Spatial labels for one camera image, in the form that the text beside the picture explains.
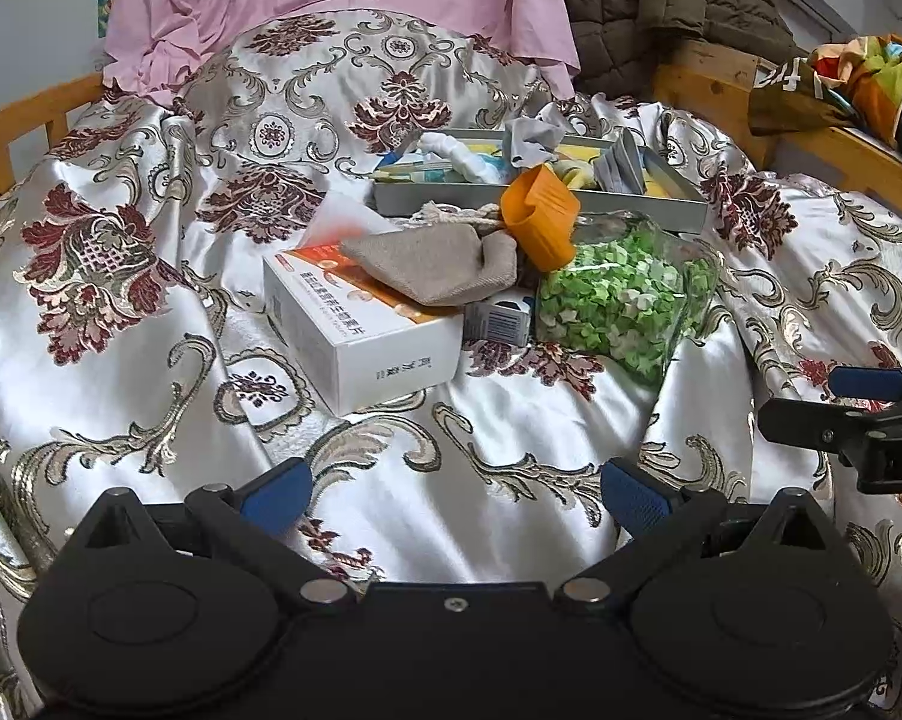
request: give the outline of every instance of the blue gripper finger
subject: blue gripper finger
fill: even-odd
[[[637,538],[668,517],[682,502],[680,490],[637,464],[611,458],[601,466],[601,501],[608,514]]]
[[[311,469],[304,461],[277,466],[248,485],[253,488],[239,506],[241,516],[274,538],[281,538],[304,514],[311,500]]]
[[[902,400],[902,370],[899,367],[836,367],[827,378],[836,397],[891,402]]]

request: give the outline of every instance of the blue rubber pad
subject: blue rubber pad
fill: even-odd
[[[241,506],[242,517],[280,538],[304,514],[311,500],[311,469],[299,463],[254,490]]]
[[[891,402],[902,400],[902,370],[876,367],[836,367],[827,378],[836,397]]]
[[[671,513],[667,498],[613,463],[601,466],[601,498],[611,517],[635,538]]]

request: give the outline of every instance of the brown puffer jacket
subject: brown puffer jacket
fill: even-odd
[[[564,0],[581,73],[608,98],[646,93],[659,57],[680,38],[721,43],[782,64],[800,54],[775,0]]]

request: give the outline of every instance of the white medicine box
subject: white medicine box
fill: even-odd
[[[441,384],[461,355],[462,313],[375,281],[337,245],[265,258],[267,313],[334,415]]]

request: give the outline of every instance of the orange label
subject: orange label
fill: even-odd
[[[333,286],[337,286],[334,279],[339,278],[359,290],[364,290],[385,305],[396,308],[400,316],[411,319],[414,324],[430,322],[432,319],[440,317],[450,317],[451,314],[457,313],[458,309],[455,308],[435,308],[434,306],[425,308],[397,290],[392,290],[387,284],[371,278],[361,266],[345,257],[339,252],[337,245],[296,248],[295,250],[285,250],[282,253],[320,268],[324,271],[324,280]]]

